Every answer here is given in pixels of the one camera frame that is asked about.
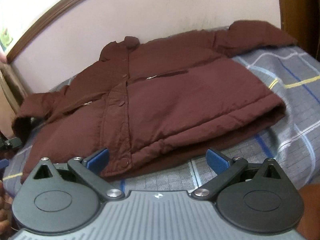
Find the brown jacket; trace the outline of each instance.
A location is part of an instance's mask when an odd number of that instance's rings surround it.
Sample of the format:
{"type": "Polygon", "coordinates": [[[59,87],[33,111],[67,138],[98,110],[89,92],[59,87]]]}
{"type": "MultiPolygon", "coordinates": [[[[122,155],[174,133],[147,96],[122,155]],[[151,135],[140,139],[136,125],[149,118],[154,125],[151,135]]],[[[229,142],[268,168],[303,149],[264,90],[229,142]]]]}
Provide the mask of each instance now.
{"type": "Polygon", "coordinates": [[[230,57],[296,40],[258,21],[228,31],[191,31],[139,44],[111,42],[99,61],[60,92],[33,94],[13,123],[28,136],[30,117],[45,118],[23,171],[41,157],[63,163],[102,147],[110,151],[102,177],[169,168],[247,139],[284,116],[282,100],[230,57]]]}

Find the wooden bed frame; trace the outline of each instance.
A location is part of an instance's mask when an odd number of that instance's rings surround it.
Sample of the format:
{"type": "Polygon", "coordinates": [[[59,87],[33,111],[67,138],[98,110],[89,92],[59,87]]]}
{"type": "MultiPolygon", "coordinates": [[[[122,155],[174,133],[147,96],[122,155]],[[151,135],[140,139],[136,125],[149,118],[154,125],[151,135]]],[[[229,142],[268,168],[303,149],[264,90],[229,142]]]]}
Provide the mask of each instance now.
{"type": "MultiPolygon", "coordinates": [[[[20,52],[57,17],[82,0],[61,0],[43,14],[17,41],[7,55],[11,63],[20,52]]],[[[281,28],[298,40],[298,45],[313,57],[319,45],[318,0],[279,0],[281,28]]]]}

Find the bedsheet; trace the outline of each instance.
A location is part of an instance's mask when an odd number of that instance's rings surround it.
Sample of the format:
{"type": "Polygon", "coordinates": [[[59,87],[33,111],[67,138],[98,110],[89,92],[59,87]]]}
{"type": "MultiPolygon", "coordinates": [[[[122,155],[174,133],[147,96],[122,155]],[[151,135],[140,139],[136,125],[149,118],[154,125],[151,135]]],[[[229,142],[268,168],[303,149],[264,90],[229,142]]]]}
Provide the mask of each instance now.
{"type": "MultiPolygon", "coordinates": [[[[297,188],[318,181],[320,62],[296,46],[257,49],[236,56],[233,60],[246,67],[278,94],[287,109],[286,117],[276,125],[222,152],[229,157],[244,157],[252,163],[261,163],[266,157],[275,158],[297,188]]],[[[69,84],[73,78],[54,90],[69,84]]],[[[4,188],[11,196],[15,196],[21,187],[20,176],[41,127],[42,124],[32,131],[25,146],[5,169],[4,188]]],[[[205,158],[200,157],[173,169],[114,181],[113,185],[126,194],[129,190],[192,191],[215,176],[205,158]]]]}

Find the snap button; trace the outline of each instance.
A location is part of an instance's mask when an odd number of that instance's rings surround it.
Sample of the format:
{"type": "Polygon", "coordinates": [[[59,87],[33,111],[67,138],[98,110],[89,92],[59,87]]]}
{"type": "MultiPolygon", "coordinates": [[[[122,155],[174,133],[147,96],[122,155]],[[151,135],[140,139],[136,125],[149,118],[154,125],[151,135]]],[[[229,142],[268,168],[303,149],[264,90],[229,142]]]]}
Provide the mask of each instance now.
{"type": "Polygon", "coordinates": [[[120,166],[121,167],[125,168],[126,166],[128,166],[128,164],[129,164],[129,160],[127,158],[122,158],[120,160],[120,166]]]}

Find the human hand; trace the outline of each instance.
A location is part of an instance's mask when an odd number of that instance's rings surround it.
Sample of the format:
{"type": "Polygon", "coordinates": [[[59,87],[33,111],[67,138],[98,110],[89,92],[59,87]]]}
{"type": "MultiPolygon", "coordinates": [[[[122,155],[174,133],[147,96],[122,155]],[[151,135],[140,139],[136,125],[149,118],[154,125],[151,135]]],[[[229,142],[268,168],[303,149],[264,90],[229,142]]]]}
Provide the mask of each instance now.
{"type": "Polygon", "coordinates": [[[2,49],[0,48],[0,62],[1,63],[7,63],[7,57],[4,54],[4,52],[2,51],[2,49]]]}
{"type": "Polygon", "coordinates": [[[2,181],[0,181],[0,235],[6,233],[10,228],[10,221],[7,217],[7,210],[4,209],[4,187],[2,181]]]}

